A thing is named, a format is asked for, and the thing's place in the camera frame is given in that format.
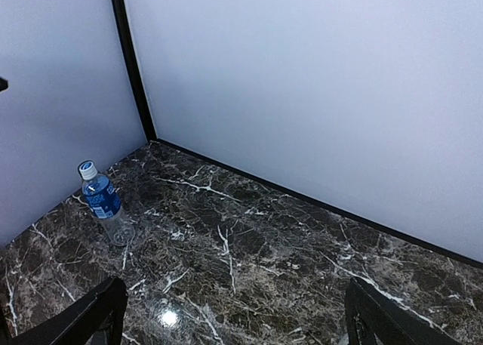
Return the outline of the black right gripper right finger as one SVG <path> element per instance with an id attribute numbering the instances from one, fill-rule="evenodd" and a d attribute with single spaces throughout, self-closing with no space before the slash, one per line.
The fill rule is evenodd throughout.
<path id="1" fill-rule="evenodd" d="M 350 344 L 458 345 L 413 318 L 360 277 L 350 279 L 344 304 Z"/>

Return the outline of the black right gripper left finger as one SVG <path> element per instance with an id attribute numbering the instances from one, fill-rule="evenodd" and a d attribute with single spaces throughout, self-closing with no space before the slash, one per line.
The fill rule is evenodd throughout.
<path id="1" fill-rule="evenodd" d="M 109 277 L 63 312 L 16 337 L 1 316 L 1 343 L 120 344 L 127 304 L 124 281 Z"/>

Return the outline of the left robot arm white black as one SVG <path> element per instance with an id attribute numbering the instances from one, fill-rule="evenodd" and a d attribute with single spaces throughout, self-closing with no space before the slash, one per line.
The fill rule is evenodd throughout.
<path id="1" fill-rule="evenodd" d="M 0 78 L 0 92 L 8 89 L 8 81 L 6 79 Z"/>

